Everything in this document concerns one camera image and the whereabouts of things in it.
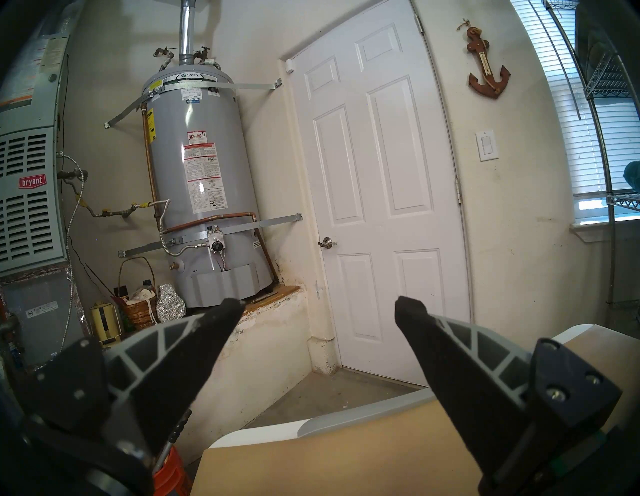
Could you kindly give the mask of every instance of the white wall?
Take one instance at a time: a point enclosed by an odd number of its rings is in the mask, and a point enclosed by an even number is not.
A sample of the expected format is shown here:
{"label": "white wall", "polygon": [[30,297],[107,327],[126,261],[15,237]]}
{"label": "white wall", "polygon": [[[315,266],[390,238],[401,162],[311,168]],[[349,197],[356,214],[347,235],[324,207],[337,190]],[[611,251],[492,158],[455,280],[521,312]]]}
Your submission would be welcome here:
{"label": "white wall", "polygon": [[300,290],[240,320],[178,439],[184,463],[244,427],[311,372],[306,299]]}
{"label": "white wall", "polygon": [[[244,93],[241,111],[253,180],[263,216],[283,215],[292,204],[312,211],[300,153],[295,108],[279,60],[327,32],[349,12],[371,2],[223,0],[213,53],[237,81],[283,77],[269,97]],[[605,299],[606,246],[584,244],[573,222],[570,179],[550,91],[525,29],[508,0],[415,0],[428,34],[451,126],[467,221],[468,252],[477,323],[525,347],[582,322],[600,321]],[[467,85],[479,67],[466,50],[462,18],[491,42],[490,63],[504,64],[509,86],[494,101]],[[500,159],[481,163],[476,131],[495,131]],[[288,280],[310,287],[314,335],[328,339],[326,293],[316,226],[267,234]]]}
{"label": "white wall", "polygon": [[[120,209],[149,195],[141,122],[131,115],[116,129],[102,122],[139,94],[161,62],[159,46],[177,46],[179,9],[153,0],[89,0],[71,50],[65,115],[68,153],[92,176],[87,200],[98,210]],[[237,82],[284,86],[272,93],[240,92],[245,140],[260,215],[302,212],[305,221],[266,230],[282,278],[309,294],[310,334],[333,338],[328,295],[291,89],[282,60],[331,27],[363,10],[366,0],[212,0],[196,20],[195,46],[212,47]],[[584,244],[569,231],[571,191],[556,112],[527,33],[508,0],[415,0],[442,84],[467,221],[477,323],[530,347],[583,322],[601,322],[607,244]],[[475,94],[468,73],[480,75],[466,51],[462,18],[491,42],[490,63],[504,64],[511,81],[499,100]],[[500,159],[480,163],[476,131],[493,129]],[[72,229],[76,248],[109,286],[116,283],[118,249],[153,241],[150,211],[129,221],[93,220],[80,212]],[[167,262],[150,255],[158,279]],[[85,301],[97,290],[79,274]],[[143,266],[124,282],[146,278]]]}

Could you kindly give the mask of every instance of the switch plate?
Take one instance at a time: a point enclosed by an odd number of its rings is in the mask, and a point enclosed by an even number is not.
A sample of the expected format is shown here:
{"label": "switch plate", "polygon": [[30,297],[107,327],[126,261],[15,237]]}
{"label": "switch plate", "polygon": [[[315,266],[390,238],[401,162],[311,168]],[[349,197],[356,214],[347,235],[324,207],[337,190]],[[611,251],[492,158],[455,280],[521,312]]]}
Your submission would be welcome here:
{"label": "switch plate", "polygon": [[498,145],[495,142],[495,134],[491,131],[481,131],[476,133],[480,162],[499,158]]}

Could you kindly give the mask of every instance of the white door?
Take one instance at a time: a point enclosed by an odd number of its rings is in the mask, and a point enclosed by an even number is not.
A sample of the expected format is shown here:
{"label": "white door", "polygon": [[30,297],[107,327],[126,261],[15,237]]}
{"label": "white door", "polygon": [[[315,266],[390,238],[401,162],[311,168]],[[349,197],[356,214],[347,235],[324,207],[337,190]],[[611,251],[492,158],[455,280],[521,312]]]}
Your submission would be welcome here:
{"label": "white door", "polygon": [[342,364],[426,384],[396,326],[399,295],[470,320],[449,137],[408,0],[314,42],[291,74]]}

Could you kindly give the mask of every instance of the door hinge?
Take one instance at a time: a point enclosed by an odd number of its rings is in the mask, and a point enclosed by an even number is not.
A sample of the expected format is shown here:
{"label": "door hinge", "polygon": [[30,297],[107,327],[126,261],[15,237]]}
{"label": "door hinge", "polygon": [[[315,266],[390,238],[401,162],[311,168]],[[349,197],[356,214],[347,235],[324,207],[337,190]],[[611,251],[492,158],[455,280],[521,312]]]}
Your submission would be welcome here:
{"label": "door hinge", "polygon": [[460,182],[456,178],[456,194],[458,195],[458,205],[462,205],[462,193],[460,193]]}
{"label": "door hinge", "polygon": [[420,22],[420,17],[417,14],[413,14],[413,18],[415,19],[415,23],[418,25],[418,31],[424,34],[424,29],[422,28],[422,23]]}

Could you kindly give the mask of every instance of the anchor decoration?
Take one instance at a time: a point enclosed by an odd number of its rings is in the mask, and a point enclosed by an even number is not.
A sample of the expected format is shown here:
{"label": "anchor decoration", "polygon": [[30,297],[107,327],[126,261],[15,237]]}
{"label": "anchor decoration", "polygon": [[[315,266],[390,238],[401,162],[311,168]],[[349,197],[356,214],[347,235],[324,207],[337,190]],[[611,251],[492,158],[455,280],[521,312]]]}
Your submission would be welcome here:
{"label": "anchor decoration", "polygon": [[486,81],[486,84],[478,83],[478,78],[469,73],[469,86],[471,86],[481,95],[493,98],[495,100],[497,97],[502,95],[502,92],[507,87],[511,73],[506,69],[505,66],[502,66],[502,69],[500,70],[500,77],[502,78],[502,80],[498,83],[494,79],[493,72],[491,71],[491,66],[489,66],[489,59],[487,58],[489,42],[483,40],[480,35],[482,35],[481,29],[474,27],[470,27],[469,29],[467,29],[467,36],[471,40],[471,42],[467,45],[467,50],[469,50],[469,52],[471,53],[475,53],[480,59],[483,69],[483,77]]}

